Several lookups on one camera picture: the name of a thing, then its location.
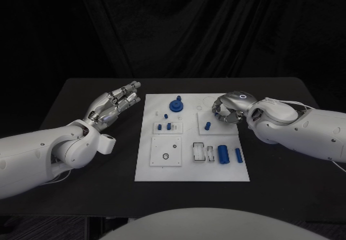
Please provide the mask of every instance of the robotic hand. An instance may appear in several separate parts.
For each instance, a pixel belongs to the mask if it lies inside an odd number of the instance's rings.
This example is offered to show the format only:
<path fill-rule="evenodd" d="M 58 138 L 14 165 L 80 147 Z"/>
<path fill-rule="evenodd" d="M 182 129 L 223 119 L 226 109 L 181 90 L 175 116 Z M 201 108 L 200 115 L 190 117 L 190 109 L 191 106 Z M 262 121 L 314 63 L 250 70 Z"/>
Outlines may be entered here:
<path fill-rule="evenodd" d="M 223 104 L 228 116 L 218 114 Z M 306 110 L 298 111 L 289 104 L 303 105 Z M 217 99 L 213 112 L 218 120 L 231 124 L 246 118 L 266 143 L 280 143 L 315 158 L 346 163 L 346 114 L 308 107 L 269 97 L 259 101 L 247 92 L 233 91 Z"/>
<path fill-rule="evenodd" d="M 135 81 L 104 93 L 90 105 L 84 119 L 68 126 L 0 139 L 0 199 L 42 185 L 66 171 L 83 168 L 97 152 L 113 152 L 116 139 L 100 132 L 142 100 L 141 86 Z"/>

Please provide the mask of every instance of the black fabric backdrop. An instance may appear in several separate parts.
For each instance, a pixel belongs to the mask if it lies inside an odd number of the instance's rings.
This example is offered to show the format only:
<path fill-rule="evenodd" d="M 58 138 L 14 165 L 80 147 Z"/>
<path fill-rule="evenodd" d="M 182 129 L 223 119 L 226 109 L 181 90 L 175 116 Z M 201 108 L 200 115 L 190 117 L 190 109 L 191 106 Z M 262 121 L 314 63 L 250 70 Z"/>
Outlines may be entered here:
<path fill-rule="evenodd" d="M 346 112 L 345 9 L 345 0 L 8 1 L 0 137 L 40 128 L 73 77 L 299 77 L 321 107 Z"/>

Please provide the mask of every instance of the black table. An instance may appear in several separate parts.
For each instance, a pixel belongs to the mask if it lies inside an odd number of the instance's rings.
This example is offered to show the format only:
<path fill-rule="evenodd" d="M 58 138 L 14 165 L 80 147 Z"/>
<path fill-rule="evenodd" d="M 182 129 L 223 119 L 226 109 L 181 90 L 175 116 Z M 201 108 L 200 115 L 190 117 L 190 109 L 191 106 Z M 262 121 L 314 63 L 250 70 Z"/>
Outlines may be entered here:
<path fill-rule="evenodd" d="M 83 119 L 94 99 L 133 79 L 73 78 L 67 81 L 42 129 Z M 247 123 L 239 125 L 252 182 L 135 182 L 146 94 L 226 93 L 243 90 L 318 107 L 301 79 L 139 79 L 142 102 L 104 131 L 116 137 L 113 153 L 97 153 L 67 180 L 0 200 L 0 214 L 143 217 L 165 210 L 213 207 L 283 220 L 346 220 L 346 174 L 319 160 L 262 142 Z"/>

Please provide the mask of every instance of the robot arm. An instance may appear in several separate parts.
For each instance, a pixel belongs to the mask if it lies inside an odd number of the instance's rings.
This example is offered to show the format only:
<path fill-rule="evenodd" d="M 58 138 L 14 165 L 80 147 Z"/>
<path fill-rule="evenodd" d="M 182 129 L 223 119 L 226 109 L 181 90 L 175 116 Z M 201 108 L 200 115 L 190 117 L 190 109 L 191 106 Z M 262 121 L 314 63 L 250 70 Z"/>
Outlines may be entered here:
<path fill-rule="evenodd" d="M 233 124 L 246 118 L 249 128 L 266 143 L 280 143 L 315 158 L 346 163 L 346 114 L 312 107 L 298 111 L 286 103 L 302 105 L 269 97 L 257 101 L 247 92 L 234 91 L 218 98 L 213 112 Z M 231 112 L 228 116 L 218 114 L 221 104 Z"/>
<path fill-rule="evenodd" d="M 141 86 L 135 81 L 104 93 L 93 102 L 86 118 L 68 126 L 0 139 L 0 199 L 31 190 L 66 171 L 83 168 L 97 152 L 113 152 L 116 139 L 100 131 L 142 100 Z"/>

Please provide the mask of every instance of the blue object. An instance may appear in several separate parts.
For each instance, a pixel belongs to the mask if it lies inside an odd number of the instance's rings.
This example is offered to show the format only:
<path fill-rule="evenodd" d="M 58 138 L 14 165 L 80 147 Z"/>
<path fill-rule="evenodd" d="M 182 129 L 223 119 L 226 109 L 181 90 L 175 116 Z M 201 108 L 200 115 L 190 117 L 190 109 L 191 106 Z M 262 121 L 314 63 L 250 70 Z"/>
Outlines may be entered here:
<path fill-rule="evenodd" d="M 236 149 L 236 154 L 237 154 L 239 163 L 241 164 L 244 162 L 244 159 L 243 159 L 243 153 L 240 148 Z"/>
<path fill-rule="evenodd" d="M 230 164 L 230 151 L 227 145 L 218 146 L 218 159 L 221 164 Z"/>
<path fill-rule="evenodd" d="M 171 104 L 169 104 L 169 109 L 171 109 L 172 112 L 178 113 L 184 110 L 184 107 L 185 107 L 185 105 L 182 103 L 182 97 L 178 96 L 177 100 L 172 101 Z"/>
<path fill-rule="evenodd" d="M 211 122 L 208 122 L 207 125 L 205 125 L 205 128 L 204 128 L 207 131 L 210 130 L 211 125 L 213 125 Z"/>

